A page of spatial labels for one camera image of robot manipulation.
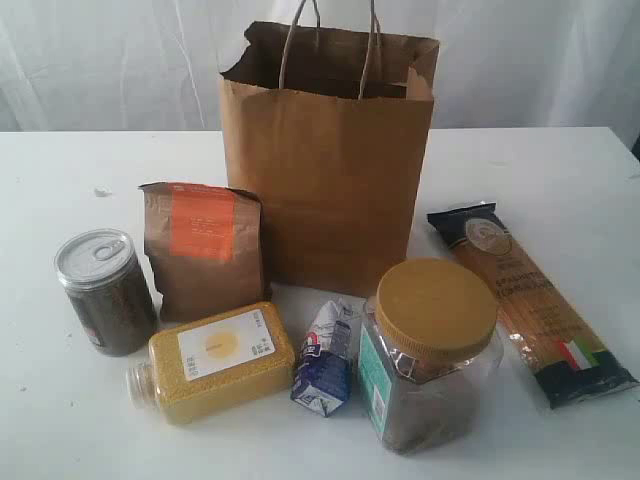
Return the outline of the small white paper scrap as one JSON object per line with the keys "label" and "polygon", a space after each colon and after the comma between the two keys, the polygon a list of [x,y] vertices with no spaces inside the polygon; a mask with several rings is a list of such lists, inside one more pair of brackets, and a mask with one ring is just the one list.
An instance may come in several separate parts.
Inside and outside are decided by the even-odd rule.
{"label": "small white paper scrap", "polygon": [[105,198],[105,197],[109,197],[112,195],[112,192],[108,189],[104,189],[104,188],[95,188],[94,189],[94,195],[96,197],[99,198]]}

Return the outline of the brown pouch with orange label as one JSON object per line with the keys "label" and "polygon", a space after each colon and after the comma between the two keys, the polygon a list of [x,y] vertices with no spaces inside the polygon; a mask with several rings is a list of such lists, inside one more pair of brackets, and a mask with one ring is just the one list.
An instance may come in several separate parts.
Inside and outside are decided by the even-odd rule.
{"label": "brown pouch with orange label", "polygon": [[192,322],[268,297],[255,194],[182,182],[139,189],[162,321]]}

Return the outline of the dark jar with metal lid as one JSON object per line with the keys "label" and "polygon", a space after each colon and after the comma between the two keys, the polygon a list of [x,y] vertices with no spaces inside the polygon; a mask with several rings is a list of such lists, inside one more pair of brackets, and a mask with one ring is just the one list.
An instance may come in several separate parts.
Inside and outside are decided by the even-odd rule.
{"label": "dark jar with metal lid", "polygon": [[157,316],[131,237],[116,229],[79,234],[61,246],[55,271],[97,351],[122,357],[156,332]]}

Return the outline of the spaghetti packet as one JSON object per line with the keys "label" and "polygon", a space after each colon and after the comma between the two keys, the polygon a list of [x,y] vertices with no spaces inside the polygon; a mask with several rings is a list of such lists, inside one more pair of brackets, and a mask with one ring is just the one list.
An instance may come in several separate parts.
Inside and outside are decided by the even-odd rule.
{"label": "spaghetti packet", "polygon": [[495,214],[481,203],[426,215],[459,263],[481,278],[523,363],[556,409],[637,387]]}

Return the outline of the blue white milk carton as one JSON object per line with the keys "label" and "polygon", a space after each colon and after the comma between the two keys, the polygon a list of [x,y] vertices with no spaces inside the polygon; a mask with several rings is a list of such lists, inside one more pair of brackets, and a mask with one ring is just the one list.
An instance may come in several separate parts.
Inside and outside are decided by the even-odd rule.
{"label": "blue white milk carton", "polygon": [[300,348],[290,399],[330,417],[351,395],[351,337],[359,314],[343,300],[325,303]]}

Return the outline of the brown paper bag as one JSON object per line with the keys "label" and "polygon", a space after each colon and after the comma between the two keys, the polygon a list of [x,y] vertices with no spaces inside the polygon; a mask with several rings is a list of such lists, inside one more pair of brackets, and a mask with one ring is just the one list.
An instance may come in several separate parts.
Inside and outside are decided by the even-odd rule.
{"label": "brown paper bag", "polygon": [[439,44],[254,22],[221,75],[231,187],[256,194],[269,277],[368,297],[407,253]]}

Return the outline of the yellow millet plastic bottle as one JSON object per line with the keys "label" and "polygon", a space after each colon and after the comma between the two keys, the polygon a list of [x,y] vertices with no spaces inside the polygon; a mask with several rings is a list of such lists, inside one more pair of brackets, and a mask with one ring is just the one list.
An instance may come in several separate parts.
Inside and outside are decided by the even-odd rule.
{"label": "yellow millet plastic bottle", "polygon": [[294,366],[276,306],[259,302],[153,335],[126,381],[134,405],[181,425],[290,388]]}

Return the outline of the clear jar with gold lid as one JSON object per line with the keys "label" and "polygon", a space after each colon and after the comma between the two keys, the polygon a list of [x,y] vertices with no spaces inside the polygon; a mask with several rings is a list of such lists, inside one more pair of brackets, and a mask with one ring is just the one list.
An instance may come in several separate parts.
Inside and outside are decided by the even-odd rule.
{"label": "clear jar with gold lid", "polygon": [[487,285],[448,260],[406,260],[364,310],[357,378],[383,445],[407,453],[466,434],[504,353]]}

